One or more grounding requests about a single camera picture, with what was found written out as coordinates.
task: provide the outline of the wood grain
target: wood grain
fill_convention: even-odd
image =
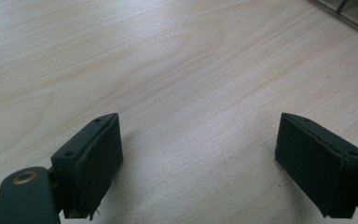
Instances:
[[[358,30],[309,1],[0,0],[0,182],[113,112],[92,223],[358,223],[274,160],[282,112],[358,146]]]

